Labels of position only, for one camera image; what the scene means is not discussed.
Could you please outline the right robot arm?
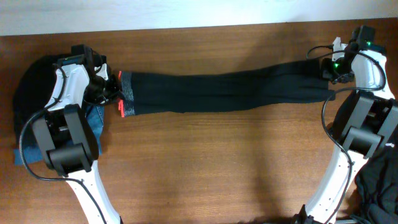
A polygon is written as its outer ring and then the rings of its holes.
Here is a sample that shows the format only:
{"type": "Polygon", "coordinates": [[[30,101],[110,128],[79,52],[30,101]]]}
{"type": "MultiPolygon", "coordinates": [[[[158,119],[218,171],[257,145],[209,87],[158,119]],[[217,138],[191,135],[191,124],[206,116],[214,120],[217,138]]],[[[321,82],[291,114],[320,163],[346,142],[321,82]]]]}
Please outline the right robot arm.
{"type": "Polygon", "coordinates": [[[354,82],[349,96],[327,126],[334,145],[331,161],[311,199],[292,223],[337,223],[337,212],[358,171],[384,149],[397,127],[397,100],[389,88],[386,49],[374,43],[375,30],[359,26],[347,44],[337,37],[330,53],[320,56],[322,78],[354,82]]]}

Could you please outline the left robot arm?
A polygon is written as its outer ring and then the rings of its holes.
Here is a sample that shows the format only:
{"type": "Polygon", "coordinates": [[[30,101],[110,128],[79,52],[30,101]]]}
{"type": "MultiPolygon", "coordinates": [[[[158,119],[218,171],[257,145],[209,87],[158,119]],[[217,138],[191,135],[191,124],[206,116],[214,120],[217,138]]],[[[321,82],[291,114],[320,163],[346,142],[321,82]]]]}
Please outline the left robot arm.
{"type": "Polygon", "coordinates": [[[105,106],[121,97],[118,79],[106,57],[87,45],[54,65],[55,86],[48,103],[27,122],[45,165],[76,195],[89,223],[122,223],[98,170],[100,147],[86,118],[85,106],[105,106]]]}

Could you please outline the black leggings red-grey waistband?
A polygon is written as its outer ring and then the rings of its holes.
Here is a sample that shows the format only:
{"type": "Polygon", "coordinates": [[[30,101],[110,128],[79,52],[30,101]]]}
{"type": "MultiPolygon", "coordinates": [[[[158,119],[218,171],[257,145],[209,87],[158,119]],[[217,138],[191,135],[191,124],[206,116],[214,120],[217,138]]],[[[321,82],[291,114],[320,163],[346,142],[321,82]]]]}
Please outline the black leggings red-grey waistband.
{"type": "Polygon", "coordinates": [[[333,93],[316,60],[219,75],[120,72],[122,117],[242,111],[279,103],[318,103],[333,93]]]}

